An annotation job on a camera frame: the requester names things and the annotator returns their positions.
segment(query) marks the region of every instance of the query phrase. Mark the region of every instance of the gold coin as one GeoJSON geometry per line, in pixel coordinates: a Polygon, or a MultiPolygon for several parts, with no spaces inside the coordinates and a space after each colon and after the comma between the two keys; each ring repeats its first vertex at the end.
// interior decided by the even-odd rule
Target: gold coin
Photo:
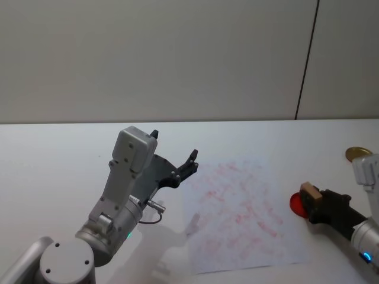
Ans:
{"type": "Polygon", "coordinates": [[[346,150],[345,156],[350,162],[355,158],[372,155],[372,152],[363,147],[350,147],[346,150]]]}

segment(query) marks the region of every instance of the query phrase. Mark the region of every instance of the white wall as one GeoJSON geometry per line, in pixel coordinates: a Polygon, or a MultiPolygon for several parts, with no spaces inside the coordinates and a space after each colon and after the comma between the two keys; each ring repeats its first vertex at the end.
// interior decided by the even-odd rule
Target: white wall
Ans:
{"type": "Polygon", "coordinates": [[[293,119],[315,7],[0,1],[0,123],[293,119]]]}
{"type": "Polygon", "coordinates": [[[379,118],[379,1],[321,0],[298,118],[379,118]]]}

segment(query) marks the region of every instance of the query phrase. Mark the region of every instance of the white table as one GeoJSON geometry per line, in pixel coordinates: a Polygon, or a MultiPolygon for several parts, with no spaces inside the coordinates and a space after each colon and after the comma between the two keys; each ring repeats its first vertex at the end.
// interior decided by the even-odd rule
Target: white table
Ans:
{"type": "MultiPolygon", "coordinates": [[[[49,235],[64,241],[74,236],[104,188],[117,134],[129,125],[0,125],[0,274],[39,237],[49,235]]],[[[158,129],[157,154],[177,166],[194,148],[199,150],[199,163],[242,155],[263,156],[283,202],[288,202],[302,182],[310,181],[321,189],[351,195],[352,207],[370,214],[366,194],[356,185],[344,154],[350,146],[379,152],[379,120],[134,125],[145,132],[158,129]]],[[[98,283],[379,280],[344,239],[324,226],[308,226],[295,215],[298,233],[311,255],[309,263],[192,275],[182,233],[182,193],[179,189],[162,189],[156,200],[163,200],[167,206],[163,221],[134,230],[112,262],[97,269],[98,283]]]]}

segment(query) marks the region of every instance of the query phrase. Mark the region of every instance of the paper sheet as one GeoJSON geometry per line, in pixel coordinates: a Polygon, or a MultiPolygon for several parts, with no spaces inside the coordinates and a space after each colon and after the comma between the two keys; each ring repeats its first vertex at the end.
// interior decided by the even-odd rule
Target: paper sheet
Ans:
{"type": "Polygon", "coordinates": [[[194,273],[307,259],[272,178],[260,160],[239,159],[200,164],[181,185],[194,273]]]}

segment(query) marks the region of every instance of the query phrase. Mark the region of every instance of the red disc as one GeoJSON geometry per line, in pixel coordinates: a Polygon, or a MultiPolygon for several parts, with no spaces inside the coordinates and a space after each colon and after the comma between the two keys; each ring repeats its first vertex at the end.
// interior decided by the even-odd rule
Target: red disc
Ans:
{"type": "Polygon", "coordinates": [[[303,204],[301,203],[300,194],[298,192],[291,196],[290,208],[296,215],[308,219],[307,211],[304,209],[303,204]]]}

